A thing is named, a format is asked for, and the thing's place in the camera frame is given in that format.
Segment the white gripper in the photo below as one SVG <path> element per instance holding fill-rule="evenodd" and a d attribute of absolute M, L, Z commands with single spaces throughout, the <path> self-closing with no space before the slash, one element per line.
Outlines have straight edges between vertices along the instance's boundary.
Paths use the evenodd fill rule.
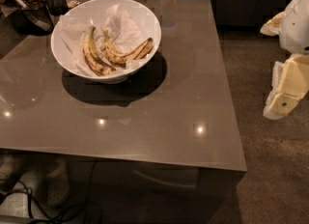
<path fill-rule="evenodd" d="M 293 54 L 272 70 L 270 91 L 264 116 L 279 120 L 288 116 L 309 92 L 309 0 L 292 0 L 281 12 L 267 21 L 260 32 L 279 34 L 280 46 Z"/>

